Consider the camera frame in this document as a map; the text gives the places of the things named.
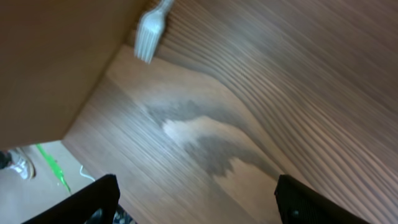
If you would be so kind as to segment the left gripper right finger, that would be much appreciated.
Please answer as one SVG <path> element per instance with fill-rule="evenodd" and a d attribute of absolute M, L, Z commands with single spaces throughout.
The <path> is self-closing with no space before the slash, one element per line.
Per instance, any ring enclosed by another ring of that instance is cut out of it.
<path fill-rule="evenodd" d="M 291 175 L 280 175 L 274 191 L 283 224 L 369 224 Z"/>

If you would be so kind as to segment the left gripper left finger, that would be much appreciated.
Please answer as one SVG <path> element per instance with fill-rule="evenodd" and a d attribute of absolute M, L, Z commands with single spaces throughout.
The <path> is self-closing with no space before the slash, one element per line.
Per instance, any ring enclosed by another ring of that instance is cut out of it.
<path fill-rule="evenodd" d="M 116 176 L 106 174 L 24 224 L 85 223 L 98 210 L 100 223 L 112 223 L 120 196 Z"/>

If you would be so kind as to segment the white plastic fork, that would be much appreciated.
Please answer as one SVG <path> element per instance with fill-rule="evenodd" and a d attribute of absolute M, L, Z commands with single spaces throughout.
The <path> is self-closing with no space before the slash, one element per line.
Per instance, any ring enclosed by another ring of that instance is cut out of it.
<path fill-rule="evenodd" d="M 165 19 L 174 0 L 160 0 L 153 10 L 144 13 L 136 30 L 134 55 L 150 64 L 165 30 Z"/>

